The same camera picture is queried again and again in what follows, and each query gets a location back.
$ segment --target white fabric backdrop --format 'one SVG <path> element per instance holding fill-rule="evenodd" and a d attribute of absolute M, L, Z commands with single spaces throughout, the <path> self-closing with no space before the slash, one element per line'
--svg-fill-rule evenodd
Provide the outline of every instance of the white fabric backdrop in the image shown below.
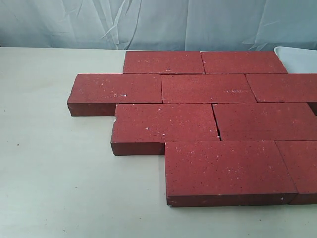
<path fill-rule="evenodd" d="M 0 45 L 317 49 L 317 0 L 0 0 Z"/>

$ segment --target table surface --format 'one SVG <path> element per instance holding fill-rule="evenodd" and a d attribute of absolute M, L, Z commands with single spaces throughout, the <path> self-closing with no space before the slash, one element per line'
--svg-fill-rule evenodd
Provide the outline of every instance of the table surface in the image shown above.
<path fill-rule="evenodd" d="M 71 117 L 78 73 L 125 51 L 0 48 L 0 237 L 315 237 L 317 206 L 170 208 L 163 156 L 114 156 L 113 117 Z"/>

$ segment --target white plastic tray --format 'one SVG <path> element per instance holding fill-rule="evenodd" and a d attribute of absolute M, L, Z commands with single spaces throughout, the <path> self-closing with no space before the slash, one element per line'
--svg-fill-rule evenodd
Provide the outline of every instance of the white plastic tray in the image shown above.
<path fill-rule="evenodd" d="M 283 46 L 274 51 L 289 73 L 317 73 L 317 51 Z"/>

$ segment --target white tabletop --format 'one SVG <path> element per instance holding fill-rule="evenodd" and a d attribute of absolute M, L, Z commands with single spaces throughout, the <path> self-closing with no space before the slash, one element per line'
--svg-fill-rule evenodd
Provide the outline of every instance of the white tabletop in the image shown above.
<path fill-rule="evenodd" d="M 78 73 L 124 51 L 0 48 L 0 238 L 298 238 L 317 206 L 170 208 L 163 156 L 114 156 L 113 117 L 71 117 Z"/>

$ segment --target brick top surface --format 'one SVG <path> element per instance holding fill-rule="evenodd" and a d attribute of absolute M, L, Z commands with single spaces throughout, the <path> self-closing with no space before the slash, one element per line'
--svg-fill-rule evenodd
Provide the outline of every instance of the brick top surface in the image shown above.
<path fill-rule="evenodd" d="M 317 102 L 317 74 L 247 74 L 258 102 Z"/>
<path fill-rule="evenodd" d="M 210 104 L 117 105 L 111 142 L 219 140 Z"/>
<path fill-rule="evenodd" d="M 274 51 L 202 52 L 206 74 L 287 73 Z"/>
<path fill-rule="evenodd" d="M 213 106 L 222 140 L 317 140 L 317 118 L 306 103 Z"/>
<path fill-rule="evenodd" d="M 203 74 L 199 51 L 127 51 L 123 73 Z"/>
<path fill-rule="evenodd" d="M 79 74 L 68 103 L 161 103 L 160 75 Z"/>
<path fill-rule="evenodd" d="M 171 142 L 168 196 L 296 193 L 272 141 Z"/>
<path fill-rule="evenodd" d="M 252 103 L 244 75 L 163 75 L 164 103 Z"/>
<path fill-rule="evenodd" d="M 317 141 L 276 143 L 301 194 L 317 193 Z"/>

